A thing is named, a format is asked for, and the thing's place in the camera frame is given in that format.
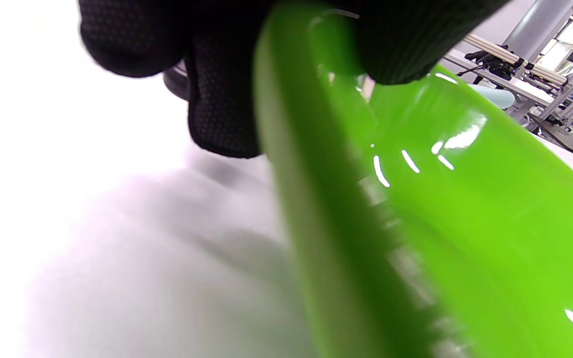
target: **gloved hand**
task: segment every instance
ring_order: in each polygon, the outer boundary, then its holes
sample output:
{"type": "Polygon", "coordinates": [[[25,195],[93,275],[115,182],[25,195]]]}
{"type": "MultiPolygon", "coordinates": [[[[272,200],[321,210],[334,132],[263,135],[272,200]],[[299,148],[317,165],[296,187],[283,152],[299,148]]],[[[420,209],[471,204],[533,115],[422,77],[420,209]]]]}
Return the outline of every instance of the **gloved hand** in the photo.
{"type": "MultiPolygon", "coordinates": [[[[156,75],[185,60],[189,129],[203,149],[261,153],[252,104],[253,49],[276,0],[79,0],[81,37],[104,68],[156,75]]],[[[426,75],[454,44],[507,0],[333,0],[360,15],[362,64],[381,84],[426,75]]]]}

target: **white table surface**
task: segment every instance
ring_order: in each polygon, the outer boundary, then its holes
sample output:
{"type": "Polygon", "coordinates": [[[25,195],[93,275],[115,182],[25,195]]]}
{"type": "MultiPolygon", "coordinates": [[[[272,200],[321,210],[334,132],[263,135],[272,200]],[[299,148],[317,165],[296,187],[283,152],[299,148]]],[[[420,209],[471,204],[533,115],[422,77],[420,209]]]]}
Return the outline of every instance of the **white table surface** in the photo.
{"type": "Polygon", "coordinates": [[[77,27],[0,2],[0,358],[314,357],[269,163],[196,150],[186,104],[77,27]]]}

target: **white wall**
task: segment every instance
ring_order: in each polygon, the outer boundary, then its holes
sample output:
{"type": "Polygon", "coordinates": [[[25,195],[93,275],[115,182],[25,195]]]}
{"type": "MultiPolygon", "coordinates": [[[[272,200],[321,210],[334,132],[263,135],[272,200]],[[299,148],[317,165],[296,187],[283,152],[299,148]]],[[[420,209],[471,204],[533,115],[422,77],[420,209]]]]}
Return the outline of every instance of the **white wall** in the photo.
{"type": "MultiPolygon", "coordinates": [[[[516,27],[516,24],[523,18],[523,15],[530,9],[532,4],[534,4],[534,0],[510,0],[505,6],[501,7],[501,9],[491,17],[472,30],[471,33],[487,39],[487,41],[502,44],[510,32],[516,27]]],[[[455,49],[465,54],[478,50],[476,47],[464,42],[457,44],[455,49]]],[[[449,63],[448,61],[441,61],[440,63],[454,73],[462,70],[459,66],[449,63]]],[[[475,75],[464,76],[464,80],[468,82],[474,79],[475,75]]]]}

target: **glossy green surface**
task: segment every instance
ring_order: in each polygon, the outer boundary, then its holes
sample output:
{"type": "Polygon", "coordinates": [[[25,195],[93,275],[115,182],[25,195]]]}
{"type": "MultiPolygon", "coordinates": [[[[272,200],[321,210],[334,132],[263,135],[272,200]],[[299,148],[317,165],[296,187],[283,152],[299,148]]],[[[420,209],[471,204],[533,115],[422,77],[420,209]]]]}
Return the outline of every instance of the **glossy green surface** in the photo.
{"type": "Polygon", "coordinates": [[[443,68],[366,99],[351,21],[277,6],[255,63],[320,356],[573,357],[573,172],[443,68]]]}

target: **black glove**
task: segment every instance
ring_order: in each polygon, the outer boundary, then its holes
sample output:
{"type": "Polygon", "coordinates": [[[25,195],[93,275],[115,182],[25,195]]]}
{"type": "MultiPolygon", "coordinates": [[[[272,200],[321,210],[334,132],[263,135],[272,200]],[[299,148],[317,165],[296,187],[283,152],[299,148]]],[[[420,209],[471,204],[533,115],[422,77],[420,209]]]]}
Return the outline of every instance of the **black glove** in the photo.
{"type": "MultiPolygon", "coordinates": [[[[156,75],[185,60],[189,129],[203,149],[261,153],[252,104],[253,49],[276,0],[79,0],[81,37],[118,75],[156,75]]],[[[333,0],[360,14],[362,64],[378,83],[426,75],[457,41],[507,0],[333,0]]]]}

